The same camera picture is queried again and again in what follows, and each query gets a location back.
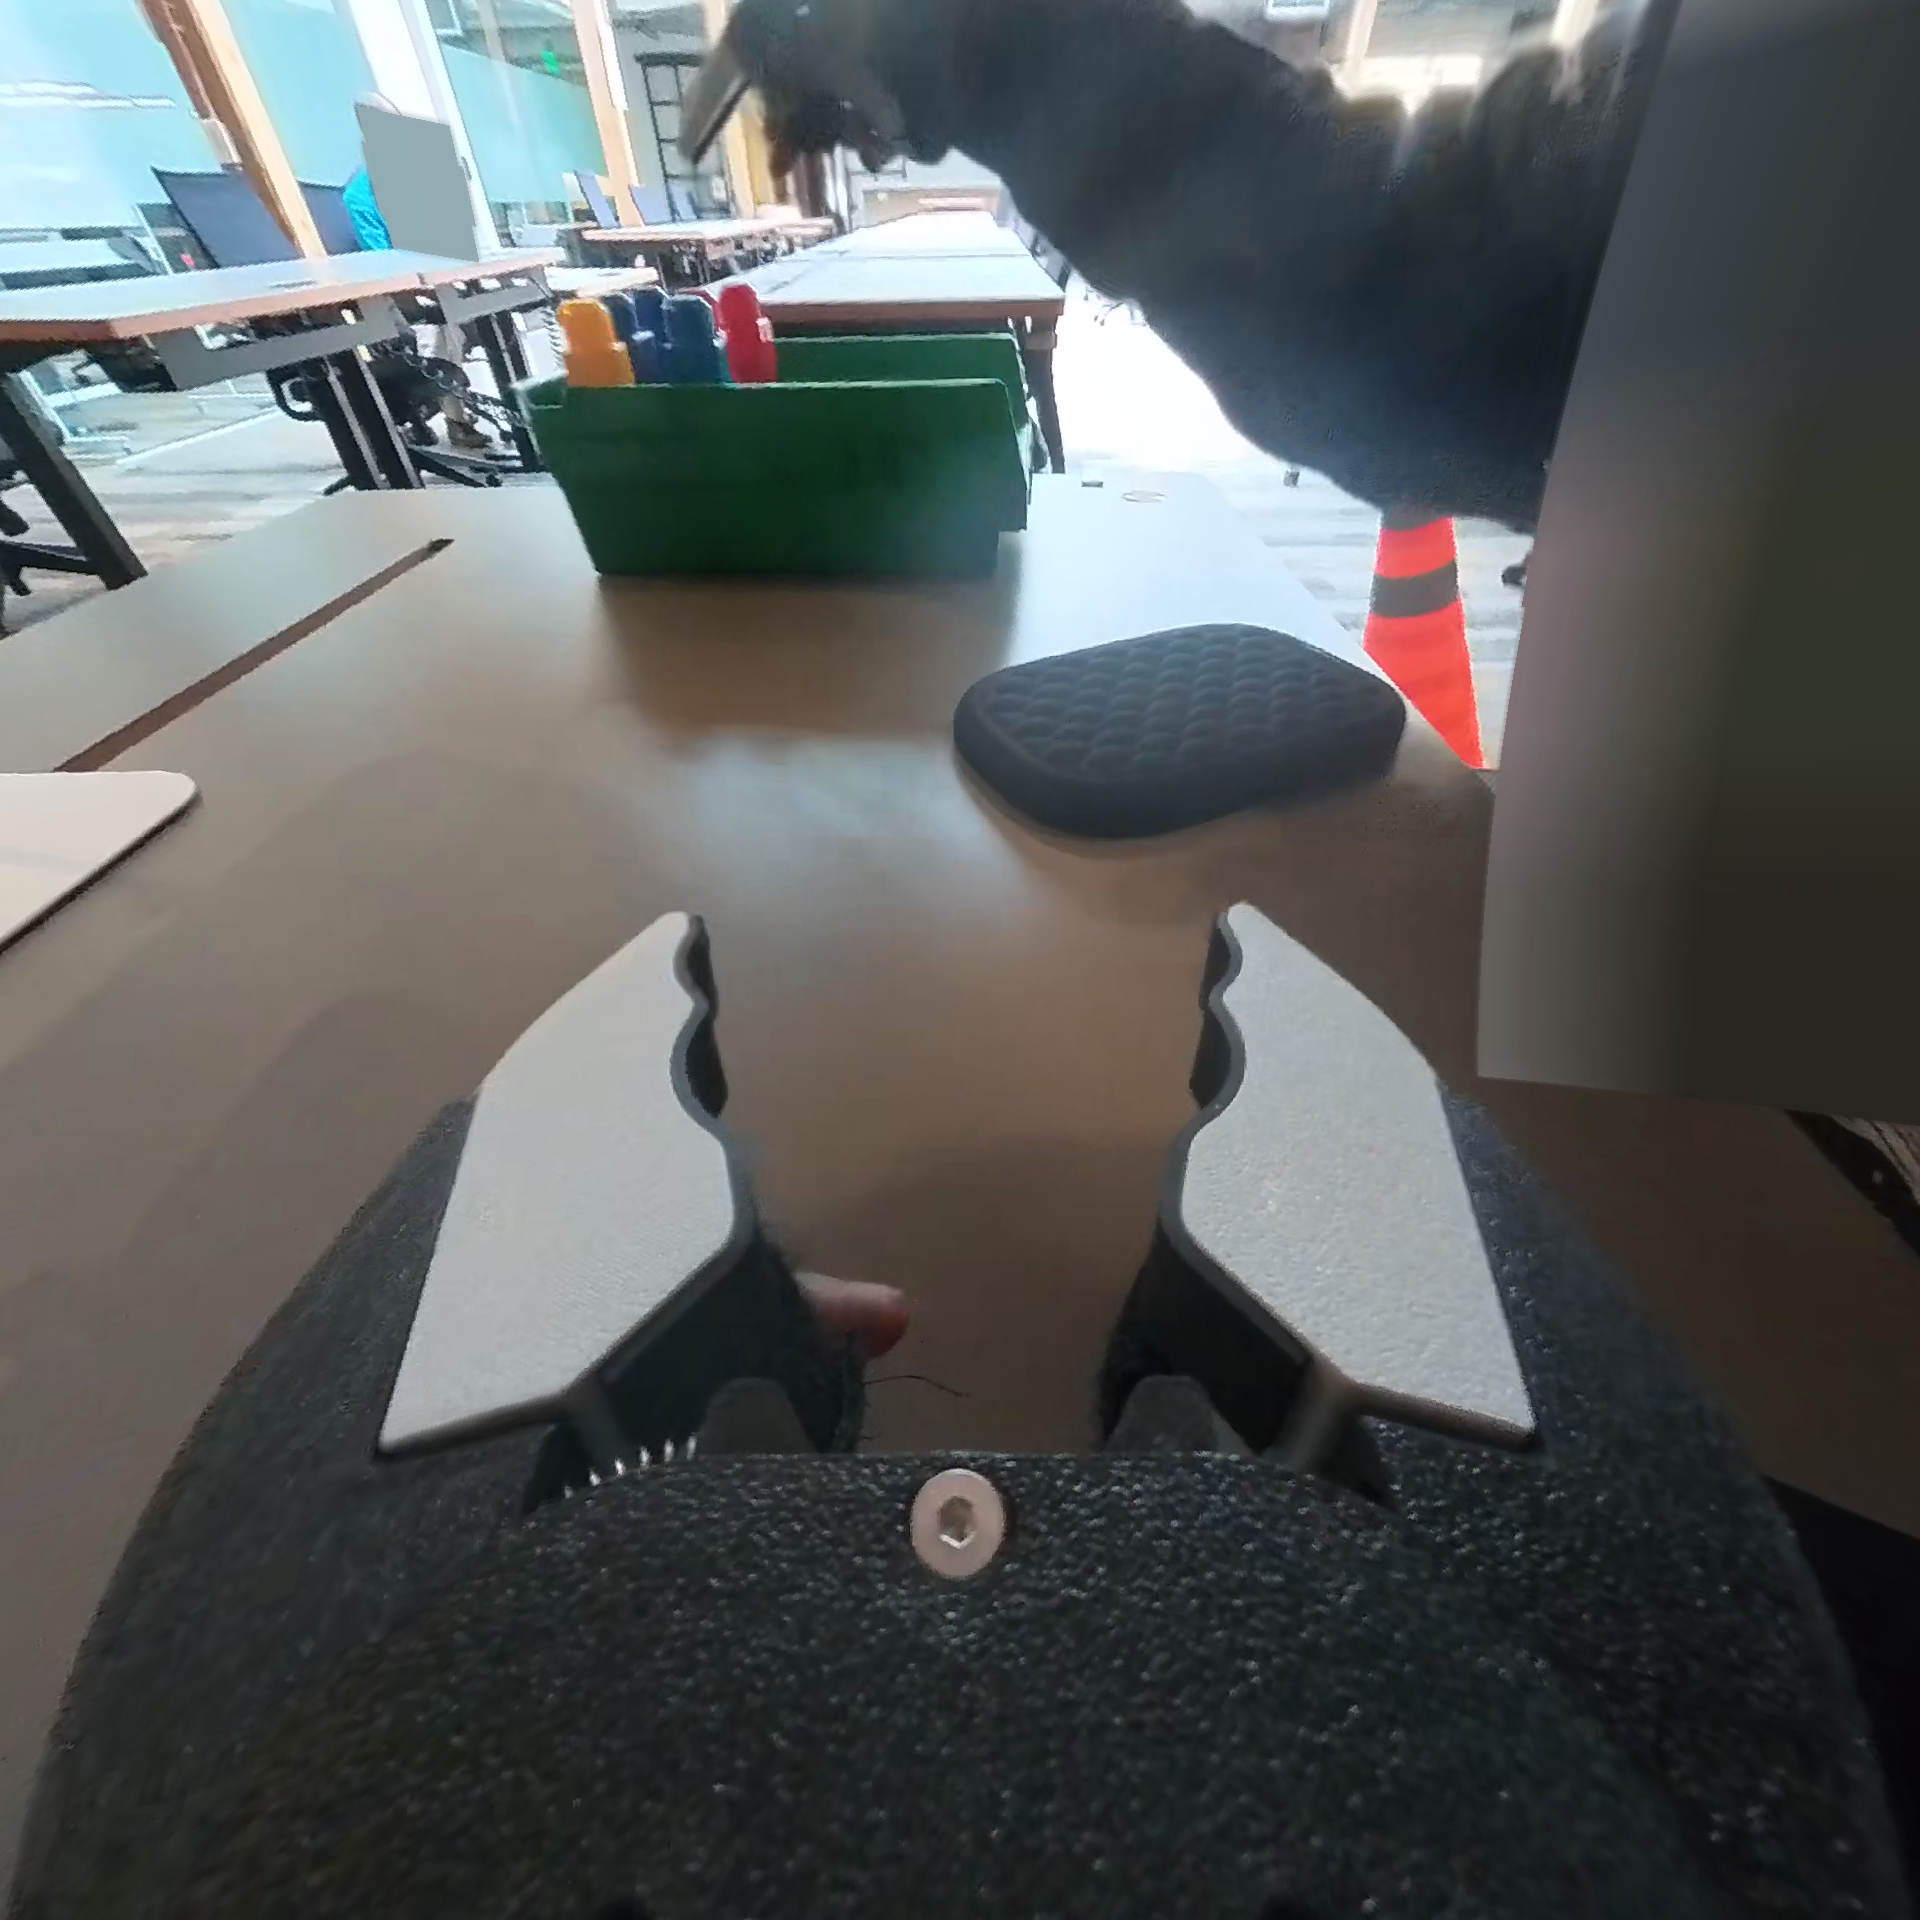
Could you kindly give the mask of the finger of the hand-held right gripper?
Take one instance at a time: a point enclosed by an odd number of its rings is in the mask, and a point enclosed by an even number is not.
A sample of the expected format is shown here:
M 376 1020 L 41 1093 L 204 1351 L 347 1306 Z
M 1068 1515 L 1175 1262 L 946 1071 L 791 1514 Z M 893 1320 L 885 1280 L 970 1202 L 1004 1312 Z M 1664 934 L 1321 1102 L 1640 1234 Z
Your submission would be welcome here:
M 702 166 L 746 92 L 754 86 L 753 35 L 721 35 L 699 67 L 682 100 L 682 155 Z

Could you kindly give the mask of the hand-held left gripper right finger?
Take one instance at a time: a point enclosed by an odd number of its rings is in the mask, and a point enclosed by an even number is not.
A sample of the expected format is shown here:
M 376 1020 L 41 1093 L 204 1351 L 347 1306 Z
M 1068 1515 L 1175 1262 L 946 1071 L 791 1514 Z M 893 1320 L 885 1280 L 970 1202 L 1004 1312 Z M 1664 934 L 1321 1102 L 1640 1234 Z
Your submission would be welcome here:
M 1210 932 L 1176 1139 L 1176 1268 L 1231 1335 L 1209 1363 L 1259 1452 L 1364 1418 L 1522 1450 L 1536 1412 L 1435 1072 L 1248 903 Z

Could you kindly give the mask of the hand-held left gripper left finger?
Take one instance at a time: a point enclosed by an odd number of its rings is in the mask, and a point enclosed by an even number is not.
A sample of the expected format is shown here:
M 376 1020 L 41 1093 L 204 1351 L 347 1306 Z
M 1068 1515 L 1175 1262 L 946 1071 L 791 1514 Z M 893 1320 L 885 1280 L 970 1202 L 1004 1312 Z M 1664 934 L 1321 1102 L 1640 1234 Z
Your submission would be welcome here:
M 472 1097 L 377 1448 L 561 1426 L 589 1458 L 691 1438 L 723 1363 L 696 1315 L 754 1204 L 696 1081 L 706 926 L 666 913 L 551 1004 Z

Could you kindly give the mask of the person's right forearm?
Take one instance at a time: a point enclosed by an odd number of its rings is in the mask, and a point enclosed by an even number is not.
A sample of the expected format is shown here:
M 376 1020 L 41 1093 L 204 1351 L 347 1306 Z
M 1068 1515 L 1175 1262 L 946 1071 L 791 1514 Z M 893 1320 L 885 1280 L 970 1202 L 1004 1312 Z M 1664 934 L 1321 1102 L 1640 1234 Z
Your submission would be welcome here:
M 904 129 L 982 161 L 1236 431 L 1380 511 L 1536 533 L 1677 5 L 1352 99 L 1182 5 L 900 5 Z

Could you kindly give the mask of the row of coloured flat blocks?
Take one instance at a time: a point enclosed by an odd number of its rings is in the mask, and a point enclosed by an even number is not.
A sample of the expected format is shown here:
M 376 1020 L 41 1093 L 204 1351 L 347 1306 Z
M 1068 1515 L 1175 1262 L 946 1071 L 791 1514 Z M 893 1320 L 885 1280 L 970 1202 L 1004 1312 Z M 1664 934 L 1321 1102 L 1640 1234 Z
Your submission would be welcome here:
M 561 369 L 575 389 L 770 387 L 780 377 L 772 324 L 743 283 L 581 297 L 560 305 L 558 326 Z

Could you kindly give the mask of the person's right hand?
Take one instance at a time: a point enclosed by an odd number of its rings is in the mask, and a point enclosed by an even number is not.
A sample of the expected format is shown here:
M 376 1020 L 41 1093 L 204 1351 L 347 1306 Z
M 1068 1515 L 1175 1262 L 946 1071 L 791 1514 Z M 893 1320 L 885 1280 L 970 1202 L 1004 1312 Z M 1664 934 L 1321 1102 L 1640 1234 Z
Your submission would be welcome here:
M 942 5 L 738 5 L 726 44 L 757 99 L 772 173 L 836 149 L 870 170 L 946 157 L 954 140 L 934 71 L 939 23 Z

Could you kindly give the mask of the person's left hand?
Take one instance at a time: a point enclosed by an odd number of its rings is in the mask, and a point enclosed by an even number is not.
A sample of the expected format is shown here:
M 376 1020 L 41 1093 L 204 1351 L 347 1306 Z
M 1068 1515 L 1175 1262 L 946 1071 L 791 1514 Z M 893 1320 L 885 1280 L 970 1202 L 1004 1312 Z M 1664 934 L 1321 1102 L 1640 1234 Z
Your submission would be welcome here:
M 909 1302 L 887 1285 L 796 1275 L 817 1329 L 859 1364 L 887 1356 L 909 1333 Z

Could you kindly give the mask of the wooden top office desk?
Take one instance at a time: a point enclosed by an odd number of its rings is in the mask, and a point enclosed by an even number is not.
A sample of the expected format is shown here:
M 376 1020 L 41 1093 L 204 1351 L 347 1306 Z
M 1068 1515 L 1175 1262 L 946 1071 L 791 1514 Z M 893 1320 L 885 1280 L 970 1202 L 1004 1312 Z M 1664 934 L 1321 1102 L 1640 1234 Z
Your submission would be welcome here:
M 906 214 L 757 266 L 745 282 L 778 334 L 1011 334 L 1046 466 L 1065 471 L 1053 353 L 1068 297 L 988 213 Z
M 58 433 L 30 408 L 25 373 L 62 353 L 130 355 L 158 392 L 183 394 L 239 376 L 293 376 L 316 404 L 347 491 L 417 491 L 420 464 L 377 390 L 370 350 L 410 339 L 413 307 L 472 327 L 504 404 L 524 360 L 498 324 L 553 300 L 553 248 L 481 261 L 420 253 L 303 257 L 165 278 L 80 282 L 2 300 L 2 433 L 5 462 L 64 533 L 62 543 L 3 531 L 3 595 L 27 573 L 88 578 L 121 590 L 146 575 L 88 488 Z

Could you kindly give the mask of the black wrist rest pad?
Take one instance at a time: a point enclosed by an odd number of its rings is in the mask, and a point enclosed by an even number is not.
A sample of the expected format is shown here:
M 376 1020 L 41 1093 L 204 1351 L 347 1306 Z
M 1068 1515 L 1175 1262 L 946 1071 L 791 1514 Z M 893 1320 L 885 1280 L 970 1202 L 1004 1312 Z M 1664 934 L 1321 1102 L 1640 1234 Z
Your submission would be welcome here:
M 1201 624 L 1002 665 L 961 697 L 961 766 L 1030 825 L 1138 842 L 1390 772 L 1390 682 L 1295 637 Z

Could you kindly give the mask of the orange traffic cone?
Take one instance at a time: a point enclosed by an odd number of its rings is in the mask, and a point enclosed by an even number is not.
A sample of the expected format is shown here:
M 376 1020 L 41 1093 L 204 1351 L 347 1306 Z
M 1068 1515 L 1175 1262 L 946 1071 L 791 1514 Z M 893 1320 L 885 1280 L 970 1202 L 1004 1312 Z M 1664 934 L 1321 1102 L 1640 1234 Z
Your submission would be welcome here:
M 1480 772 L 1486 756 L 1449 519 L 1383 513 L 1364 650 L 1451 753 Z

